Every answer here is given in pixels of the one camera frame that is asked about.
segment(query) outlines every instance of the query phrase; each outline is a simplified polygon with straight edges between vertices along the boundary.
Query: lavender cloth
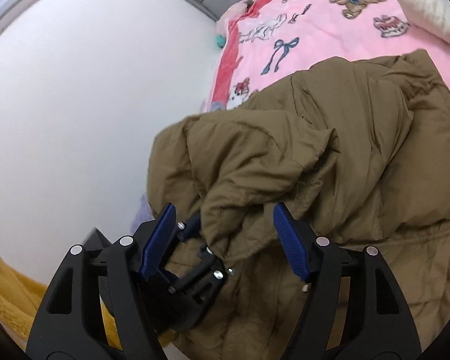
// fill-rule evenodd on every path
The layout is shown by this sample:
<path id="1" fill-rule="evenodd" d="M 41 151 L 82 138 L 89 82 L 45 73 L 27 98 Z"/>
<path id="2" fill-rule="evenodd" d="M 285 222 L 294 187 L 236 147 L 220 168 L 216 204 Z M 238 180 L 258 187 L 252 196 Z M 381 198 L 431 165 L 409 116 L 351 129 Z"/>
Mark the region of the lavender cloth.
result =
<path id="1" fill-rule="evenodd" d="M 143 222 L 148 222 L 154 220 L 154 216 L 152 215 L 152 210 L 150 209 L 150 204 L 148 204 L 147 197 L 145 195 L 142 196 L 140 200 L 140 209 L 135 215 L 135 219 L 130 226 L 130 233 L 134 234 Z"/>

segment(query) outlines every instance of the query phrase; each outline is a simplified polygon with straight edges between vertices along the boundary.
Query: teal object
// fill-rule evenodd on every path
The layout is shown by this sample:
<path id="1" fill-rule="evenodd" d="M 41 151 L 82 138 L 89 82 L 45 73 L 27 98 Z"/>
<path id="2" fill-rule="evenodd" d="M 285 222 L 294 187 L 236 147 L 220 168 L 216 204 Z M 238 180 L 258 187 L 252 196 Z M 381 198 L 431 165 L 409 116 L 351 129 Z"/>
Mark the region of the teal object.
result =
<path id="1" fill-rule="evenodd" d="M 225 43 L 227 42 L 227 39 L 223 37 L 222 35 L 217 35 L 217 46 L 221 49 L 225 47 Z"/>

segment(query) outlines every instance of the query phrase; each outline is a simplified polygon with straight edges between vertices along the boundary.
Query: blue ribbon bow print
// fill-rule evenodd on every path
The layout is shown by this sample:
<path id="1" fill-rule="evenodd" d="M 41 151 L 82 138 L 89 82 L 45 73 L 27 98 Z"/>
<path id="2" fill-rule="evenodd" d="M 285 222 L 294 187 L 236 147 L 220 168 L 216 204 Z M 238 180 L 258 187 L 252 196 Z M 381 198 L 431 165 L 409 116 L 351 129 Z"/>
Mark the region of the blue ribbon bow print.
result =
<path id="1" fill-rule="evenodd" d="M 263 72 L 261 75 L 267 74 L 270 71 L 270 66 L 272 65 L 272 62 L 274 61 L 275 54 L 277 54 L 278 50 L 280 50 L 283 47 L 283 54 L 278 59 L 277 64 L 275 65 L 274 72 L 276 73 L 279 69 L 278 64 L 280 63 L 280 61 L 287 56 L 287 54 L 290 52 L 291 48 L 294 48 L 297 44 L 299 44 L 299 40 L 300 40 L 299 38 L 294 38 L 288 43 L 284 43 L 283 40 L 281 40 L 281 39 L 277 40 L 274 45 L 275 51 L 271 55 L 270 62 L 267 64 L 267 66 L 265 66 L 265 69 L 263 69 Z"/>

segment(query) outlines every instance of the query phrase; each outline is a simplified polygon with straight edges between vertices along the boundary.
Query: yellow blanket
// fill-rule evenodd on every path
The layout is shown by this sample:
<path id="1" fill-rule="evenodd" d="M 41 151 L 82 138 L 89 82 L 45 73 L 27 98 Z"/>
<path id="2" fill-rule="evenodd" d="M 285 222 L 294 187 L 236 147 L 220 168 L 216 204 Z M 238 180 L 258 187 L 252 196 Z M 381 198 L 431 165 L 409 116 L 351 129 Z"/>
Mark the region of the yellow blanket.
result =
<path id="1" fill-rule="evenodd" d="M 42 297 L 47 286 L 40 284 L 9 267 L 0 258 L 0 322 L 22 349 L 32 328 Z M 109 345 L 120 348 L 115 320 L 102 304 L 103 322 Z M 173 339 L 169 331 L 160 337 L 162 347 Z"/>

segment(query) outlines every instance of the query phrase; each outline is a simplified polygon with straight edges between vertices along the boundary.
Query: metal pin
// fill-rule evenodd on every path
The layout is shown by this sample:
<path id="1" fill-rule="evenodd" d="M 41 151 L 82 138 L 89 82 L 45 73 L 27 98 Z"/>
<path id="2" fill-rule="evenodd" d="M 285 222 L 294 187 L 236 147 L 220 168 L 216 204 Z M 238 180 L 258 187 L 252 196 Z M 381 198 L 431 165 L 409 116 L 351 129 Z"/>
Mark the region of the metal pin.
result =
<path id="1" fill-rule="evenodd" d="M 82 245 L 75 245 L 70 248 L 70 253 L 76 256 L 77 254 L 82 253 Z"/>
<path id="2" fill-rule="evenodd" d="M 376 256 L 378 254 L 378 249 L 374 246 L 369 246 L 369 247 L 367 247 L 367 253 L 370 256 Z"/>
<path id="3" fill-rule="evenodd" d="M 328 246 L 328 245 L 330 245 L 330 240 L 327 237 L 318 237 L 317 243 L 320 246 Z"/>
<path id="4" fill-rule="evenodd" d="M 122 237 L 120 239 L 120 245 L 122 246 L 128 246 L 131 245 L 133 243 L 133 238 L 130 237 L 129 235 L 126 235 L 125 237 Z"/>

